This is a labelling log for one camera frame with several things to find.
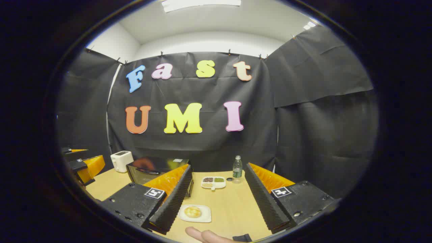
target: white plate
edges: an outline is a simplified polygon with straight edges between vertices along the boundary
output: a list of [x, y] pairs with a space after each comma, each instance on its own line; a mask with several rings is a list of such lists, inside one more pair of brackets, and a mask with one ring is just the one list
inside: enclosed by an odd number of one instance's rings
[[[205, 178], [213, 178], [213, 182], [204, 182]], [[223, 182], [215, 182], [216, 178], [222, 178]], [[213, 187], [203, 186], [203, 184], [205, 184], [205, 183], [212, 183]], [[214, 191], [214, 189], [224, 188], [225, 186], [226, 186], [226, 179], [224, 177], [221, 177], [221, 176], [206, 176], [201, 180], [201, 187], [212, 189], [212, 191]]]
[[[201, 210], [201, 216], [196, 217], [196, 218], [192, 218], [192, 217], [188, 217], [185, 213], [184, 210], [187, 207], [197, 207]], [[189, 221], [189, 222], [200, 222], [200, 223], [210, 223], [212, 221], [212, 213], [210, 212], [210, 208], [204, 205], [182, 205], [180, 207], [180, 210], [178, 211], [178, 216], [181, 220], [184, 221]]]

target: white wall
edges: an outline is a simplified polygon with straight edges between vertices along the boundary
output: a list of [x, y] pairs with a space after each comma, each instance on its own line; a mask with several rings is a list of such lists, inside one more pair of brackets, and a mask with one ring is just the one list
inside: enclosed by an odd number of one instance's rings
[[193, 32], [173, 35], [143, 44], [136, 52], [133, 61], [179, 52], [215, 51], [245, 54], [263, 58], [271, 54], [284, 42], [260, 35], [240, 32]]
[[133, 57], [140, 48], [140, 43], [123, 26], [116, 23], [87, 45], [89, 49], [92, 47], [92, 51], [115, 60], [120, 58], [119, 61], [124, 63], [125, 60], [128, 62], [134, 60]]

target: letter m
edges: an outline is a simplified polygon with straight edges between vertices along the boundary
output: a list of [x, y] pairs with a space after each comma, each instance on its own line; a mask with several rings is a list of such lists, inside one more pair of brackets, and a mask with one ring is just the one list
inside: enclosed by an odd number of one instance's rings
[[187, 106], [184, 114], [182, 114], [177, 104], [167, 104], [165, 106], [165, 110], [167, 110], [166, 128], [163, 131], [165, 133], [175, 133], [175, 123], [178, 131], [183, 132], [187, 123], [187, 133], [201, 133], [203, 131], [200, 127], [201, 107], [200, 103], [191, 103]]

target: bread bun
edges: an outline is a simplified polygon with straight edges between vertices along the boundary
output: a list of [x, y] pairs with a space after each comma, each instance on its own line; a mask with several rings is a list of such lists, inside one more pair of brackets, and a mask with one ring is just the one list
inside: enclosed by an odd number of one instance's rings
[[201, 210], [197, 207], [187, 207], [184, 209], [184, 214], [191, 218], [197, 218], [201, 216]]

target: human hand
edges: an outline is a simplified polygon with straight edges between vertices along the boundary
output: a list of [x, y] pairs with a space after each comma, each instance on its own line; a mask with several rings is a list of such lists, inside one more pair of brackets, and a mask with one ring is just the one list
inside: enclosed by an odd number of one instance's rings
[[204, 230], [203, 232], [200, 232], [194, 227], [187, 227], [185, 231], [186, 234], [203, 243], [236, 243], [237, 242], [225, 237], [218, 236], [217, 234], [211, 232], [210, 230]]

